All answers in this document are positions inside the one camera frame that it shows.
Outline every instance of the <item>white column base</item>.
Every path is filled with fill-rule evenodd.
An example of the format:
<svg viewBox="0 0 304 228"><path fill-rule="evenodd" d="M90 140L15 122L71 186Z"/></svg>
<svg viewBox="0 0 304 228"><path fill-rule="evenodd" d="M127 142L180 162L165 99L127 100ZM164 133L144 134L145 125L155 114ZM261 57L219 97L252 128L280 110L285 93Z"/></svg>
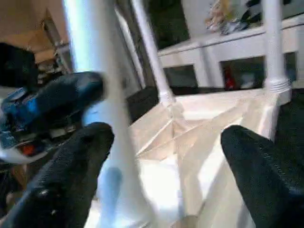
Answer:
<svg viewBox="0 0 304 228"><path fill-rule="evenodd" d="M175 97L171 91L159 92L159 99L165 107L175 103Z"/></svg>
<svg viewBox="0 0 304 228"><path fill-rule="evenodd" d="M272 92L279 94L278 105L285 105L291 101L291 85L286 76L286 80L274 81L267 80L265 81L266 88Z"/></svg>

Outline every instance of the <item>floor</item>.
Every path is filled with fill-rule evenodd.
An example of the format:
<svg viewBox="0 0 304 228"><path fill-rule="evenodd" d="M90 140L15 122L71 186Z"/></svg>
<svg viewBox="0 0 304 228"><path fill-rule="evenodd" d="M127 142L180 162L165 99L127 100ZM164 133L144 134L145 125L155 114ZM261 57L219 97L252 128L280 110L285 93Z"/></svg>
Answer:
<svg viewBox="0 0 304 228"><path fill-rule="evenodd" d="M294 89L292 101L281 106L275 144L282 151L304 152L304 89Z"/></svg>

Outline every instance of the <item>white post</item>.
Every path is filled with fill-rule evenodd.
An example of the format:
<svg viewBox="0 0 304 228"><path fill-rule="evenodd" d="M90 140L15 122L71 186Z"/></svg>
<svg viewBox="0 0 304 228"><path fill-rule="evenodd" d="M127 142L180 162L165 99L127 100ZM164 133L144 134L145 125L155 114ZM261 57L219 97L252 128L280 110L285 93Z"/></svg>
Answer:
<svg viewBox="0 0 304 228"><path fill-rule="evenodd" d="M154 227L153 212L142 193L128 117L120 85L113 0L65 0L66 18L77 72L99 72L105 100L90 108L84 124L109 123L115 134L109 159L98 179L100 227Z"/></svg>
<svg viewBox="0 0 304 228"><path fill-rule="evenodd" d="M165 72L162 68L162 63L158 58L158 49L155 44L150 22L145 13L143 0L131 0L131 2L134 8L137 22L139 24L144 45L147 49L148 57L155 77L155 82L159 90L160 101L164 105L171 105L174 103L175 99L168 85Z"/></svg>
<svg viewBox="0 0 304 228"><path fill-rule="evenodd" d="M283 105L291 100L291 86L285 72L281 4L281 0L263 0L263 20L266 30L265 86L271 92L280 94L279 103Z"/></svg>

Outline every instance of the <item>wall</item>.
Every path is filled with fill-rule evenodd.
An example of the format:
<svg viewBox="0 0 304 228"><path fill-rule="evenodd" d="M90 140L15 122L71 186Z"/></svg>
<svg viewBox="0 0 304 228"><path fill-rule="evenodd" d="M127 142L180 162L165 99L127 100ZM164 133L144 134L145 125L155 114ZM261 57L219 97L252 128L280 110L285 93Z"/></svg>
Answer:
<svg viewBox="0 0 304 228"><path fill-rule="evenodd" d="M0 5L0 38L37 28L34 11L28 0L6 0Z"/></svg>
<svg viewBox="0 0 304 228"><path fill-rule="evenodd" d="M63 0L31 0L32 8L39 23L48 11L58 29L63 42L68 42Z"/></svg>
<svg viewBox="0 0 304 228"><path fill-rule="evenodd" d="M191 38L206 33L205 19L213 0L182 0L184 14Z"/></svg>

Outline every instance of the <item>red object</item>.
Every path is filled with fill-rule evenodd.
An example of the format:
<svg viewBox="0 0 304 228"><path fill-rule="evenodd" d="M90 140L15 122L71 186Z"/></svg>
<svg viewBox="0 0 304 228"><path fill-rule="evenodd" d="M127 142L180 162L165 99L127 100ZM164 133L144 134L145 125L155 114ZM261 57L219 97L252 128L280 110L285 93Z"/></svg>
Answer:
<svg viewBox="0 0 304 228"><path fill-rule="evenodd" d="M30 144L21 146L20 149L21 149L22 153L27 156L31 155L35 151L35 147Z"/></svg>
<svg viewBox="0 0 304 228"><path fill-rule="evenodd" d="M237 89L237 84L232 76L231 68L224 67L224 77L225 77L225 88L227 90Z"/></svg>

